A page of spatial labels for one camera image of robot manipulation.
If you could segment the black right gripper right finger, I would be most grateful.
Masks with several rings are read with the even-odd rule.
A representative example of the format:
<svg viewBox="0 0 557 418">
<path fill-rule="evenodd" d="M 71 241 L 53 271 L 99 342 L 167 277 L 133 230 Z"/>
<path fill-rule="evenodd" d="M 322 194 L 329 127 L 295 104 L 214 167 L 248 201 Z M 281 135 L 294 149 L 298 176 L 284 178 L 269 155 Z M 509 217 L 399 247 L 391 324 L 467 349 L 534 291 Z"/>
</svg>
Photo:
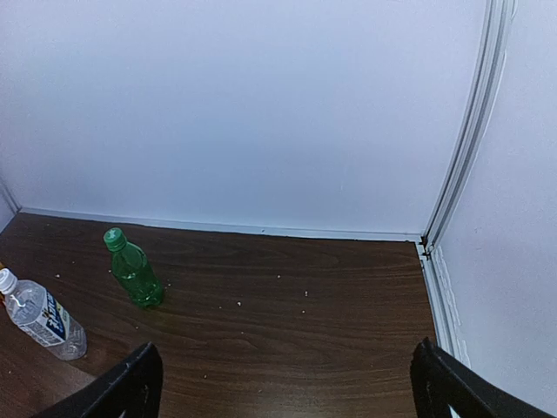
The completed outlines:
<svg viewBox="0 0 557 418">
<path fill-rule="evenodd" d="M 429 339 L 410 366 L 418 417 L 548 417 L 549 414 L 482 379 Z"/>
</svg>

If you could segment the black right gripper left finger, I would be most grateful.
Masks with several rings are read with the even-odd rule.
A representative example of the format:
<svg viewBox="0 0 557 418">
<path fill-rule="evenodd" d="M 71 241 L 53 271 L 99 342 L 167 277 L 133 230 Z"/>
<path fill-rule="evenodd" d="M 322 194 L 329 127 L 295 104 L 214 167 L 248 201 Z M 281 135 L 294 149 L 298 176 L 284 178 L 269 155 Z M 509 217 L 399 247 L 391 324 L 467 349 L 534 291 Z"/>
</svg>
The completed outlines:
<svg viewBox="0 0 557 418">
<path fill-rule="evenodd" d="M 37 417 L 157 417 L 163 362 L 147 342 L 91 384 L 36 414 Z"/>
</svg>

